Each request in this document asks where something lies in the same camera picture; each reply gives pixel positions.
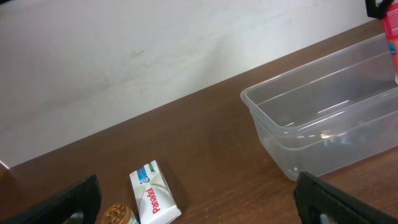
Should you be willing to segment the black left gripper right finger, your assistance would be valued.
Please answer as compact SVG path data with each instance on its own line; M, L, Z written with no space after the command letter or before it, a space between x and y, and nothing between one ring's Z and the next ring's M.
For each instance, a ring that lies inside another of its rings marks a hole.
M396 218L308 172L299 173L293 197L302 223L397 224Z

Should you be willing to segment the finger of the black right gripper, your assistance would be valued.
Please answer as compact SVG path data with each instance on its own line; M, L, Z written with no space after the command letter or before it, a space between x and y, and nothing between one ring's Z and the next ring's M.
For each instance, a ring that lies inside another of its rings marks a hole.
M376 0L365 0L366 13L368 17L383 19L394 0L382 0L377 3Z

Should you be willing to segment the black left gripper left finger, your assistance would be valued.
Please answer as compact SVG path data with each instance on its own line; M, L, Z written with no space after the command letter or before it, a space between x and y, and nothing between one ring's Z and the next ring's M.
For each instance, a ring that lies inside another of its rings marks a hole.
M1 224L94 224L101 199L100 184L93 174Z

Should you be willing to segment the white Panadol box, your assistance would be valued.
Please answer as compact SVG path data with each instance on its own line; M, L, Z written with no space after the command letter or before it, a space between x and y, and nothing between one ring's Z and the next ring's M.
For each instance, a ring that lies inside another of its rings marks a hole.
M182 214L156 160L130 173L129 178L140 223L169 224Z

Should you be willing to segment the orange tablet tube white cap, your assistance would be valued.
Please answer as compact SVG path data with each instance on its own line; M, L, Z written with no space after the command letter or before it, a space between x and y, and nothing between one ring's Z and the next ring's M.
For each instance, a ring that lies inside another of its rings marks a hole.
M395 81L397 83L397 0L392 2L386 11L386 16L381 21L395 67Z

